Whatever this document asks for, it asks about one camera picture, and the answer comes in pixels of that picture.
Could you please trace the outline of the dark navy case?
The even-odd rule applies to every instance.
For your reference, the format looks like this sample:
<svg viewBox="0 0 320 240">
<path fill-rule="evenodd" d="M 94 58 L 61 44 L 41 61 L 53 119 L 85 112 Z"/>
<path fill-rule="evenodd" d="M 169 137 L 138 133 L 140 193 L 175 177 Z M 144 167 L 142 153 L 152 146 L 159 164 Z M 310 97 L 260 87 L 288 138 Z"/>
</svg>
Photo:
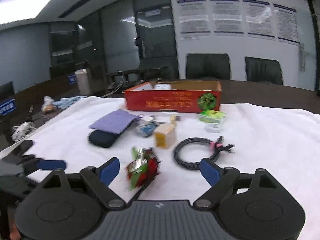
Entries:
<svg viewBox="0 0 320 240">
<path fill-rule="evenodd" d="M 91 144 L 95 146 L 102 148 L 110 148 L 118 139 L 118 137 L 118 134 L 95 130 L 89 135 L 88 140 Z"/>
</svg>

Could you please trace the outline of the red snack wrapper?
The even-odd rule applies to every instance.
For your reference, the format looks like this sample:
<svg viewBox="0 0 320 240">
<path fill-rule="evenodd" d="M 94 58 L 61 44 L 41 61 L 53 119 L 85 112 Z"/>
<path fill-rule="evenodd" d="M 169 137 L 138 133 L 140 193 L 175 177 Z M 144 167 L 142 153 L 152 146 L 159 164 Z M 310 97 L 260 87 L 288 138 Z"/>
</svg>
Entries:
<svg viewBox="0 0 320 240">
<path fill-rule="evenodd" d="M 152 147 L 131 149 L 133 161 L 126 166 L 127 179 L 130 189 L 136 189 L 147 185 L 159 175 L 159 161 Z"/>
</svg>

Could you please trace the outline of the purple knit pouch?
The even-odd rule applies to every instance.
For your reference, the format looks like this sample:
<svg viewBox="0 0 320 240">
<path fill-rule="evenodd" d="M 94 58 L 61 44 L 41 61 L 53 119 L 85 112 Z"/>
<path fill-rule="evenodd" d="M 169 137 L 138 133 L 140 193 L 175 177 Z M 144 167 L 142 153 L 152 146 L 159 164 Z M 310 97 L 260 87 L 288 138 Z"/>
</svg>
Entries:
<svg viewBox="0 0 320 240">
<path fill-rule="evenodd" d="M 122 109 L 113 111 L 103 116 L 102 118 L 91 124 L 90 129 L 95 129 L 97 131 L 102 131 L 112 134 L 120 134 L 128 126 L 131 125 L 133 121 L 140 120 L 140 117 L 133 115 Z"/>
</svg>

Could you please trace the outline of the green tissue pack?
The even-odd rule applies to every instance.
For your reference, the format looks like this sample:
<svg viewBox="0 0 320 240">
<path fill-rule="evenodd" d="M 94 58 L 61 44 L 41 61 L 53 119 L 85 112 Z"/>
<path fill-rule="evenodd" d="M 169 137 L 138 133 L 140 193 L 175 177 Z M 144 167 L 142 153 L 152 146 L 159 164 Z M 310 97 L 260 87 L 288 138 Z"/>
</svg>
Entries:
<svg viewBox="0 0 320 240">
<path fill-rule="evenodd" d="M 207 109 L 207 110 L 202 111 L 199 114 L 199 120 L 202 122 L 207 122 L 207 123 L 222 124 L 224 122 L 226 116 L 227 116 L 226 113 Z"/>
</svg>

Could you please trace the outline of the blue snack packet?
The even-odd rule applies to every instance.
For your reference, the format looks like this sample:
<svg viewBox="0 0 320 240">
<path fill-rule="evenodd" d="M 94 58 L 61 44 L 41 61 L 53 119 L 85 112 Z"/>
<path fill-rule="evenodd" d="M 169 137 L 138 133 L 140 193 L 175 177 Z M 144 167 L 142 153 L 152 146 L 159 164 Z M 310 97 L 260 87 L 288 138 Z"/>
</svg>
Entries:
<svg viewBox="0 0 320 240">
<path fill-rule="evenodd" d="M 159 126 L 155 121 L 148 121 L 137 126 L 136 132 L 139 136 L 147 138 L 153 135 L 154 130 Z"/>
</svg>

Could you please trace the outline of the yellow white plug adapter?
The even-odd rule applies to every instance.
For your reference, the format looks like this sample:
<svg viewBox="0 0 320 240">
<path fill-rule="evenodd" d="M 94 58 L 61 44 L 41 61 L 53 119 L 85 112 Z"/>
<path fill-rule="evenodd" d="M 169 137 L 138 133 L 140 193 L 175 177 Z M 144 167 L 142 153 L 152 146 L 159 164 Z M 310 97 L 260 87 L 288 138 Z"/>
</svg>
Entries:
<svg viewBox="0 0 320 240">
<path fill-rule="evenodd" d="M 159 125 L 153 132 L 156 147 L 170 148 L 176 141 L 176 127 L 169 123 Z"/>
</svg>

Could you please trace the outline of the white pill box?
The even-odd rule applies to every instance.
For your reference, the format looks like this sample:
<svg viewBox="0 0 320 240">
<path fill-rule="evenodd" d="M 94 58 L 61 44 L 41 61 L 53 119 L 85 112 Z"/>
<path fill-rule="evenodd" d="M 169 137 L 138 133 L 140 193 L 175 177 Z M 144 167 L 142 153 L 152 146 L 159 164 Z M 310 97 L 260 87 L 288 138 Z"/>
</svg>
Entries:
<svg viewBox="0 0 320 240">
<path fill-rule="evenodd" d="M 168 83 L 157 83 L 154 85 L 154 90 L 171 90 L 172 87 Z"/>
</svg>

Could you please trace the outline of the white fluffy towel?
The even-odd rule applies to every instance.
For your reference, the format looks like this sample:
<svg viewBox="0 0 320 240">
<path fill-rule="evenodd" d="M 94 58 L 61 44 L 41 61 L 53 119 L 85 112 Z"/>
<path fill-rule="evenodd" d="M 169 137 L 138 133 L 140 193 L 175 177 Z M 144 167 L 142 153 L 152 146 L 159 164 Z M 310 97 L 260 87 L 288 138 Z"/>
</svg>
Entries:
<svg viewBox="0 0 320 240">
<path fill-rule="evenodd" d="M 125 201 L 134 195 L 126 178 L 126 165 L 133 147 L 154 146 L 152 137 L 140 137 L 128 128 L 111 148 L 88 142 L 91 124 L 125 107 L 118 98 L 81 99 L 30 135 L 30 153 L 44 159 L 67 162 L 67 172 L 76 173 L 87 166 L 98 167 L 108 159 L 120 160 L 120 172 L 111 189 Z M 300 109 L 280 109 L 249 103 L 222 105 L 226 119 L 220 134 L 233 153 L 221 153 L 217 164 L 231 166 L 243 173 L 264 168 L 276 178 L 303 207 L 306 220 L 300 239 L 319 239 L 319 115 Z M 178 167 L 171 149 L 156 148 L 159 175 L 140 195 L 142 200 L 195 201 L 209 189 L 198 171 Z"/>
</svg>

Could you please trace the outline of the white round tape roll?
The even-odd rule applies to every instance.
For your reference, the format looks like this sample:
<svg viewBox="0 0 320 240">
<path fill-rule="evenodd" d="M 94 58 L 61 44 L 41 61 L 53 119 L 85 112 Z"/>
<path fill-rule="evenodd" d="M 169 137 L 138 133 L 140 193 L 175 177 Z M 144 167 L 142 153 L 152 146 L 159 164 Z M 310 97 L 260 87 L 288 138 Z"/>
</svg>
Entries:
<svg viewBox="0 0 320 240">
<path fill-rule="evenodd" d="M 218 123 L 208 123 L 205 125 L 204 129 L 209 133 L 220 133 L 222 128 Z"/>
</svg>

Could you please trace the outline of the light blue cloth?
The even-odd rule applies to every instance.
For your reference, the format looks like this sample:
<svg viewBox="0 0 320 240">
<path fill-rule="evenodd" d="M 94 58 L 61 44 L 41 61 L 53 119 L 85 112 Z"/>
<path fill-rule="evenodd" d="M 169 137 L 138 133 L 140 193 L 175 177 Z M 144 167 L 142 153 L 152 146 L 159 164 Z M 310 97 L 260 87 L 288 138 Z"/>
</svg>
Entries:
<svg viewBox="0 0 320 240">
<path fill-rule="evenodd" d="M 55 108 L 59 109 L 67 109 L 72 104 L 76 103 L 77 101 L 86 98 L 86 96 L 73 96 L 70 98 L 61 98 L 60 100 L 54 101 L 52 105 Z"/>
</svg>

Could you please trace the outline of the steel thermos jug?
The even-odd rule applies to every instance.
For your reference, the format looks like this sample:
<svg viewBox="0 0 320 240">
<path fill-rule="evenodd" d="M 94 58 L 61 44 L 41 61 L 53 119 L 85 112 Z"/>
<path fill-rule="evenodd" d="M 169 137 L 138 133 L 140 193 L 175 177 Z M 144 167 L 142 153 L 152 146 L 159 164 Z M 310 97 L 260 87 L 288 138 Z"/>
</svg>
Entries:
<svg viewBox="0 0 320 240">
<path fill-rule="evenodd" d="M 77 79 L 78 89 L 82 95 L 90 93 L 90 71 L 82 68 L 75 71 L 75 77 Z"/>
</svg>

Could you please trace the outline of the red cardboard box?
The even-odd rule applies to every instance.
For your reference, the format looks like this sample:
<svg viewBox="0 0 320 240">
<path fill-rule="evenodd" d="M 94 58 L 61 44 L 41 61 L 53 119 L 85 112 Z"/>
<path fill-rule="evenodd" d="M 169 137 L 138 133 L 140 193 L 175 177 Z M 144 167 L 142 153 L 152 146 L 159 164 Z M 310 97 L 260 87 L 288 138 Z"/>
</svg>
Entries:
<svg viewBox="0 0 320 240">
<path fill-rule="evenodd" d="M 154 90 L 157 83 L 168 83 L 171 90 Z M 216 80 L 150 81 L 124 91 L 131 111 L 201 113 L 220 110 L 222 86 Z"/>
</svg>

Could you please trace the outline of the black office chair middle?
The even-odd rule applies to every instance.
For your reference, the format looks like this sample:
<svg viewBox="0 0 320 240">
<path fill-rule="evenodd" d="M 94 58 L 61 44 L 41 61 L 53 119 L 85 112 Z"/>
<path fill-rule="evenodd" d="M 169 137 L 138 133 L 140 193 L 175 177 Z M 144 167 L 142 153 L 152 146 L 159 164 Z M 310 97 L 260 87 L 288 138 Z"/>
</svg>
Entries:
<svg viewBox="0 0 320 240">
<path fill-rule="evenodd" d="M 189 53 L 186 58 L 186 79 L 231 79 L 227 54 Z"/>
</svg>

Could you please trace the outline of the black office chair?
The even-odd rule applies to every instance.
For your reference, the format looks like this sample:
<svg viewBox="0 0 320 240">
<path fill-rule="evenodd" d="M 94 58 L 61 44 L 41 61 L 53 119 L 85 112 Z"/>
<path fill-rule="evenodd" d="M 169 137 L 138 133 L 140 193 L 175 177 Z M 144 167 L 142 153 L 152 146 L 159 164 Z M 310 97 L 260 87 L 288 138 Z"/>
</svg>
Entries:
<svg viewBox="0 0 320 240">
<path fill-rule="evenodd" d="M 247 81 L 283 85 L 281 66 L 278 61 L 245 57 L 245 66 Z"/>
<path fill-rule="evenodd" d="M 186 58 L 186 79 L 231 79 L 227 54 L 189 53 Z"/>
</svg>

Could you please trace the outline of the black office chair right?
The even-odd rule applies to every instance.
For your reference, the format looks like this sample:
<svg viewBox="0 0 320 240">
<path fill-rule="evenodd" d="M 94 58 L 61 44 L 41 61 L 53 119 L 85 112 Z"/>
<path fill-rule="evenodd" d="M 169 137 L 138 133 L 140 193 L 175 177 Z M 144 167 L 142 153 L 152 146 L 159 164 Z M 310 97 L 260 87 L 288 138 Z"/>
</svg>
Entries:
<svg viewBox="0 0 320 240">
<path fill-rule="evenodd" d="M 283 85 L 281 66 L 278 61 L 245 57 L 245 66 L 247 81 Z"/>
</svg>

